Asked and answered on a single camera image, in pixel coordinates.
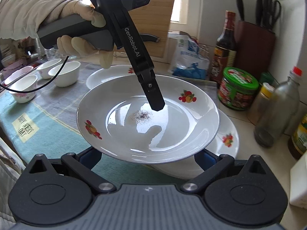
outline glove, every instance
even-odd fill
[[[102,14],[94,11],[94,8],[84,4],[80,0],[74,0],[67,3],[60,15],[60,18],[79,14],[83,19],[91,21],[95,27],[104,27],[106,21]],[[99,63],[102,68],[110,68],[113,61],[113,53],[103,50],[97,50],[88,41],[80,38],[71,38],[68,35],[63,35],[57,39],[59,51],[64,55],[76,55],[78,57],[86,57],[93,54],[99,55]]]

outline plastic bag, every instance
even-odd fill
[[[199,45],[187,35],[180,35],[169,72],[174,76],[205,80],[210,61],[200,54]]]

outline yellow cap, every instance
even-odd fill
[[[263,83],[261,88],[261,93],[270,98],[274,92],[274,87],[270,86],[268,83]]]

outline sleeve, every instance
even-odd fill
[[[63,7],[72,0],[1,0],[0,38],[37,38],[37,30],[46,19],[59,18]]]

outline white bowl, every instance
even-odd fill
[[[78,80],[79,77],[79,70],[80,70],[81,63],[78,61],[67,62],[59,73],[59,75],[54,80],[56,86],[58,87],[67,87],[70,86]],[[52,68],[48,75],[54,77],[62,65],[56,66]]]
[[[41,75],[43,79],[51,79],[52,77],[48,75],[48,72],[59,65],[59,63],[62,61],[62,59],[55,59],[55,60],[50,60],[45,62],[44,64],[41,64],[38,68],[37,71]]]
[[[13,64],[16,60],[16,54],[11,54],[1,60],[1,63],[4,67],[8,67],[9,65]]]
[[[37,77],[36,75],[30,75],[23,77],[21,80],[18,80],[16,83],[14,83],[10,89],[16,90],[16,91],[31,91],[36,89],[36,81]],[[27,103],[30,100],[32,100],[35,97],[36,92],[33,93],[27,93],[27,94],[20,94],[11,92],[12,96],[18,103]]]
[[[183,80],[156,79],[166,103],[159,112],[150,108],[136,75],[89,91],[77,108],[85,140],[108,156],[141,164],[178,161],[210,144],[220,124],[213,100]]]
[[[112,66],[109,69],[100,69],[88,77],[86,86],[88,89],[92,90],[94,87],[104,82],[128,75],[135,75],[130,65],[118,65]]]
[[[19,78],[21,75],[31,71],[33,69],[32,66],[21,68],[20,70],[17,70],[16,72],[12,73],[11,76],[9,76],[5,81],[4,85],[8,85],[12,83],[15,79]]]
[[[214,140],[206,147],[206,150],[217,156],[228,154],[236,158],[240,146],[237,129],[225,113],[220,110],[219,112],[221,119],[219,131]],[[153,165],[153,167],[164,174],[184,180],[193,179],[204,172],[194,160],[194,156],[174,163]]]

